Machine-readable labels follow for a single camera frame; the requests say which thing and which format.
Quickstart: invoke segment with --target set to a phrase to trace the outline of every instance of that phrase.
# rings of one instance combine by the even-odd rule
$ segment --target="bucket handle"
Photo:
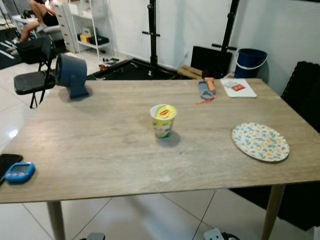
[[[241,69],[244,69],[244,70],[253,70],[253,69],[258,69],[260,68],[263,64],[266,63],[267,59],[268,59],[268,56],[266,56],[265,60],[263,61],[263,63],[261,63],[259,66],[254,66],[254,67],[246,67],[246,66],[241,66],[239,63],[238,63],[238,57],[239,57],[239,52],[237,52],[236,56],[235,56],[235,63],[236,65],[241,68]]]

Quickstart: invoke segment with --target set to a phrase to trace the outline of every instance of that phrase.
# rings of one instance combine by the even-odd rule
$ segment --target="black shorts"
[[[47,25],[48,27],[59,25],[57,17],[52,16],[48,12],[44,15],[44,17],[42,19],[43,19],[44,24]]]

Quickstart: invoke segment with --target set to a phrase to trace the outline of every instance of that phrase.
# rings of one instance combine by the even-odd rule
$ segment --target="black phone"
[[[19,163],[24,159],[21,155],[15,154],[1,154],[0,155],[0,185],[4,181],[7,170],[16,163]]]

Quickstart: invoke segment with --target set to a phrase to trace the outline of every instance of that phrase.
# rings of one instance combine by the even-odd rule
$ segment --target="white notebook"
[[[245,89],[242,89],[240,91],[235,91],[231,87],[224,86],[224,84],[227,84],[228,82],[241,84],[242,86],[245,87]],[[250,85],[247,83],[245,79],[225,78],[225,79],[221,79],[221,84],[223,85],[226,94],[230,98],[256,98],[257,97],[257,94],[252,90],[252,88],[250,87]]]

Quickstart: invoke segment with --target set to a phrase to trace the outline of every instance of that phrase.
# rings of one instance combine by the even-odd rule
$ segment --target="table top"
[[[88,98],[69,100],[56,86],[3,153],[21,154],[36,172],[4,183],[0,203],[90,199],[151,193],[320,181],[320,136],[260,79],[257,98],[217,98],[204,105],[197,80],[87,81]],[[177,108],[173,134],[154,136],[151,107]],[[290,144],[282,163],[242,153],[231,132],[257,122]]]

